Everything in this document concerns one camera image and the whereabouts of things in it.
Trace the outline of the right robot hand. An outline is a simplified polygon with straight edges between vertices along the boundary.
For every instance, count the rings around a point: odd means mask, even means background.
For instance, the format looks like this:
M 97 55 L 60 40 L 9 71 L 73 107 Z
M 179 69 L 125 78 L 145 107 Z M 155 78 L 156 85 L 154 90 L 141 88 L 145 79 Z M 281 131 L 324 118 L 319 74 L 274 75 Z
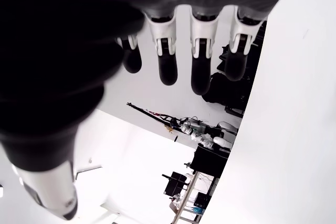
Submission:
M 36 204 L 77 213 L 74 147 L 121 66 L 141 68 L 136 35 L 150 24 L 161 81 L 177 80 L 176 13 L 191 7 L 195 94 L 210 85 L 218 16 L 233 5 L 227 74 L 239 80 L 261 23 L 279 0 L 1 0 L 1 146 Z

